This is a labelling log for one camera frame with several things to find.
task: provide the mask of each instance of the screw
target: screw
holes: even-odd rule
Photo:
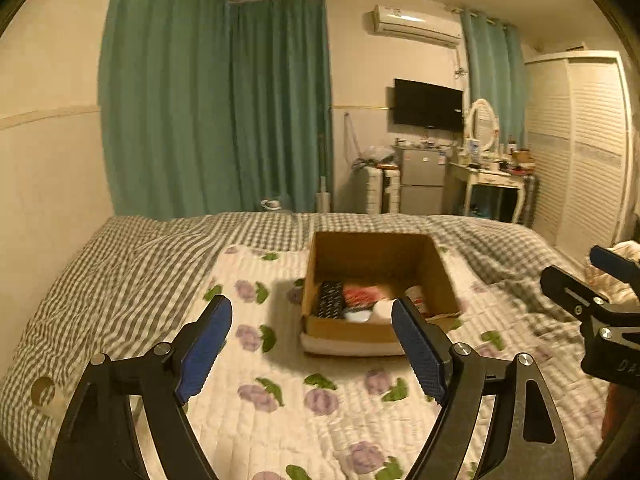
[[[520,361],[525,366],[531,366],[533,364],[533,357],[529,354],[520,354],[518,356],[518,361]]]
[[[90,363],[94,366],[101,365],[104,362],[104,354],[98,353],[91,357]]]
[[[453,345],[453,351],[458,355],[471,354],[471,347],[466,343],[456,343]]]
[[[171,351],[171,345],[169,343],[158,343],[154,346],[154,354],[167,355]]]

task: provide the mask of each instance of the white air conditioner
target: white air conditioner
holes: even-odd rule
[[[376,6],[374,24],[375,31],[379,34],[430,40],[451,47],[462,40],[459,23],[397,7]]]

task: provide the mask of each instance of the checkered blanket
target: checkered blanket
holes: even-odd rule
[[[519,334],[538,339],[535,356],[550,362],[543,373],[562,417],[576,473],[599,444],[605,385],[579,369],[578,325],[540,293],[542,269],[567,264],[532,231],[482,219],[405,215],[224,213],[159,222],[112,218],[67,266],[28,323],[14,362],[0,386],[0,431],[34,476],[43,476],[57,429],[30,401],[36,378],[49,376],[72,391],[89,357],[137,356],[171,339],[207,279],[222,247],[299,251],[317,230],[428,233],[460,254],[480,279],[478,286],[507,305],[510,319],[500,341],[487,336],[487,352],[518,351]],[[463,301],[475,301],[469,295]],[[495,326],[461,328],[496,332]],[[561,354],[562,358],[550,355]],[[576,410],[576,402],[584,406]]]

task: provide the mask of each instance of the wardrobe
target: wardrobe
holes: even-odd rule
[[[525,129],[540,191],[532,228],[575,263],[620,240],[633,138],[620,54],[546,54],[526,64]]]

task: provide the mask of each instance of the teal curtain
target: teal curtain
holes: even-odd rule
[[[117,214],[312,211],[331,184],[324,0],[111,0],[98,74]]]
[[[314,210],[319,178],[332,166],[327,52],[324,0],[236,6],[231,72],[242,208],[272,197],[286,209]]]
[[[471,102],[487,99],[500,119],[500,142],[524,138],[526,73],[518,29],[484,14],[462,13]]]
[[[98,95],[117,214],[240,210],[225,0],[111,0]]]

